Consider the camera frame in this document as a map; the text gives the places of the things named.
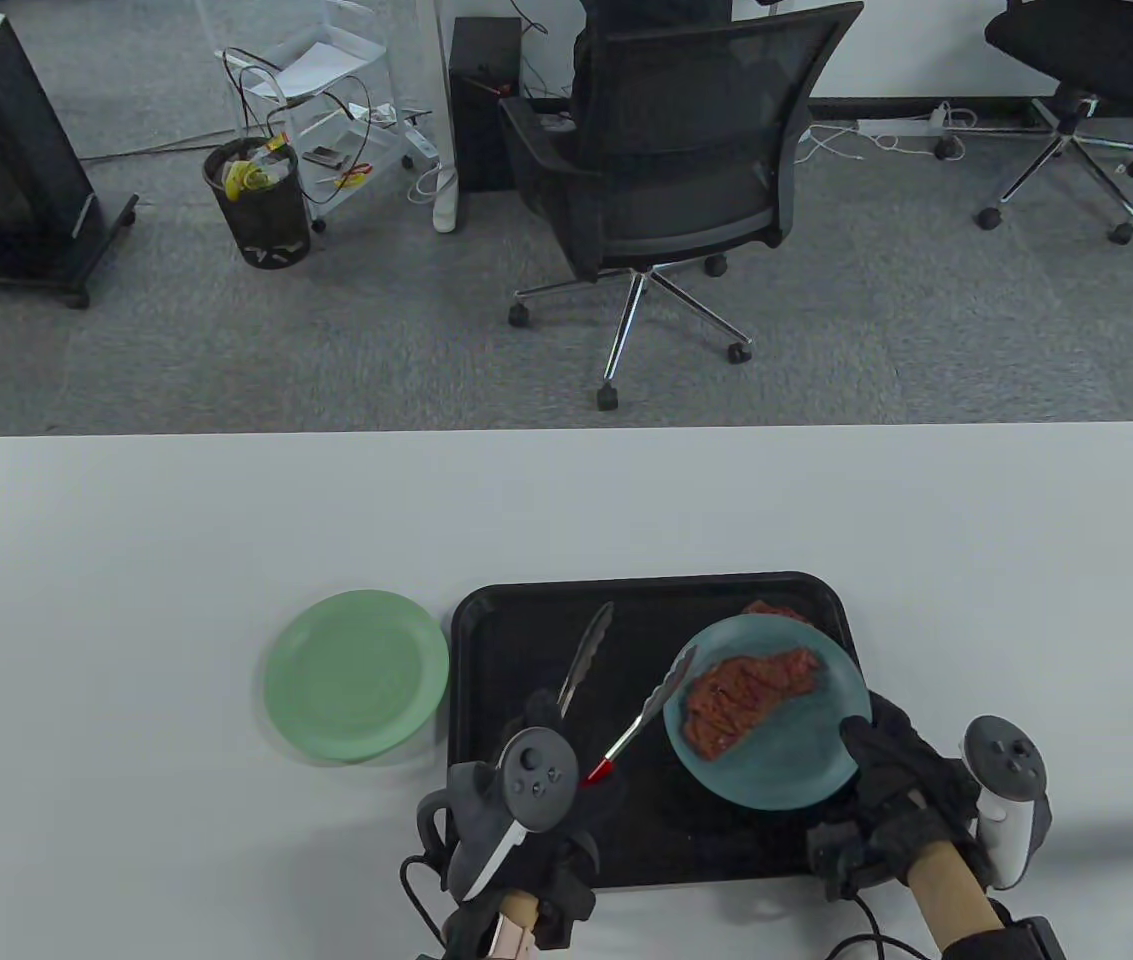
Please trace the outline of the person's right hand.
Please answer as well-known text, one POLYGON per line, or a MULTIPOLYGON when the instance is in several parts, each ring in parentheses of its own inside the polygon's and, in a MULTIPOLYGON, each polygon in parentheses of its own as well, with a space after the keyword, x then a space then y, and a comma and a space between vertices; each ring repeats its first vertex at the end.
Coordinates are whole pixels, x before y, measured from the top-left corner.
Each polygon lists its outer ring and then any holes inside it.
POLYGON ((973 835, 981 787, 963 761, 946 758, 915 731, 904 710, 869 695, 871 717, 840 723, 840 739, 857 764, 851 796, 808 829, 807 860, 830 902, 906 874, 928 846, 949 842, 979 887, 993 867, 973 835))

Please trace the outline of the person's left hand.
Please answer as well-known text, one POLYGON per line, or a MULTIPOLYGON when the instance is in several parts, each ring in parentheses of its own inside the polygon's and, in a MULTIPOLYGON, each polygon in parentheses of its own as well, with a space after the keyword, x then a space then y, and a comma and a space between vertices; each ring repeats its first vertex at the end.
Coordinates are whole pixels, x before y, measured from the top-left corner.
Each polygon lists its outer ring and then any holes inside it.
POLYGON ((581 785, 576 768, 569 768, 560 780, 576 788, 570 809, 547 831, 529 831, 506 851, 482 891, 469 893, 514 822, 499 795, 501 765, 503 761, 497 759, 448 768, 444 806, 458 838, 438 869, 443 890, 455 901, 455 910, 441 927, 446 959, 492 954, 499 914, 506 897, 514 893, 537 900, 537 923, 530 929, 537 948, 569 948, 572 928, 593 916, 600 836, 627 800, 622 774, 613 773, 598 785, 581 785))

